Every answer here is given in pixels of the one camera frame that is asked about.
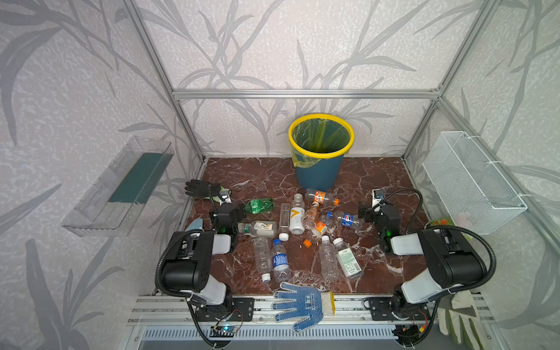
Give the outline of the green white label bottle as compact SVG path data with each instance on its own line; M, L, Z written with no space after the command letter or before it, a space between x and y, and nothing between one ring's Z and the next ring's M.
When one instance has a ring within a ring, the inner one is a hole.
M363 275L363 270L357 258L354 256L350 245L342 238L335 239L333 244L336 249L337 260L342 268L344 276L348 279L354 279Z

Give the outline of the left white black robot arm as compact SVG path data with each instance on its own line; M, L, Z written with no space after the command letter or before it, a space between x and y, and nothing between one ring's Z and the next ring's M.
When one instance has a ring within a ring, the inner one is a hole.
M211 275L215 255L234 251L239 223L246 218L242 204L225 203L209 213L211 229L195 219L185 231L175 232L161 255L155 271L155 286L165 295L181 297L194 308L230 313L230 288Z

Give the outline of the orange cap label bottle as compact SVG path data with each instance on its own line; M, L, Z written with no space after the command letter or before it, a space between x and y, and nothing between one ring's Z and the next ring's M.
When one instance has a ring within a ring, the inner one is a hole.
M303 246L310 248L314 244L318 244L322 240L322 236L334 236L336 222L326 214L321 214L315 223L315 226L306 233Z

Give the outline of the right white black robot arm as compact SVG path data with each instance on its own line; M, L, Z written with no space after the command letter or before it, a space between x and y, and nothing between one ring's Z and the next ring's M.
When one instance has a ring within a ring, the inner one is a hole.
M374 321L406 321L427 311L427 304L486 284L497 269L494 250L478 234L453 225L433 225L401 234L399 211L391 204L359 205L359 218L373 223L384 252L422 255L427 268L399 284L390 297L363 300Z

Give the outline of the orange liquid bottle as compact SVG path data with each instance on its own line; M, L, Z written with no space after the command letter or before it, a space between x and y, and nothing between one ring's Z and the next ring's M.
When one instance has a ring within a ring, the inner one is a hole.
M315 228L318 214L319 214L319 203L314 201L310 209L306 212L303 218L303 227L306 230L312 230Z

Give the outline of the clear bottle blue label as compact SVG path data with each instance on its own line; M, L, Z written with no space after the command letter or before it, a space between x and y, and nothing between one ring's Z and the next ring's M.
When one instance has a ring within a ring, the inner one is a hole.
M278 283L290 280L292 271L288 261L287 250L280 239L274 239L273 241L272 264L274 278Z

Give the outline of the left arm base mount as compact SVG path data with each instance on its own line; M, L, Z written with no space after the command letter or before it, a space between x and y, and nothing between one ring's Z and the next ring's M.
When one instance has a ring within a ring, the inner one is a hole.
M250 322L254 311L255 299L253 297L233 297L226 299L220 305L197 306L195 318L199 322L217 322L227 317L231 321Z

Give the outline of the blue label pepsi bottle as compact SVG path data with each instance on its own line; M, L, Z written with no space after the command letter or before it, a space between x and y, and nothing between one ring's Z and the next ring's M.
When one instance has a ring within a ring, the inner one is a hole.
M359 218L357 215L348 214L343 211L334 211L332 213L332 218L343 227L348 227L353 230L362 230L364 226L364 220Z

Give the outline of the green plastic bottle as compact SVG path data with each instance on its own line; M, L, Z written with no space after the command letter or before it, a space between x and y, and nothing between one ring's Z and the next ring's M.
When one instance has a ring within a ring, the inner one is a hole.
M255 198L245 205L247 214L269 213L274 209L274 200L272 198Z

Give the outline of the orange label bottle top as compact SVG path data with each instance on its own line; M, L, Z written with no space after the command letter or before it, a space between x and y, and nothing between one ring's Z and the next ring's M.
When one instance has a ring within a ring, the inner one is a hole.
M326 192L322 190L317 190L315 188L309 188L306 190L305 199L311 203L317 202L325 206L334 205L338 206L340 200L332 192Z

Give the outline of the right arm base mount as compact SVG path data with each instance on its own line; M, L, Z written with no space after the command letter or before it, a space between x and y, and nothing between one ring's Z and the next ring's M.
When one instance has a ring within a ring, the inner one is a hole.
M411 304L398 296L370 297L363 300L373 321L430 321L426 303Z

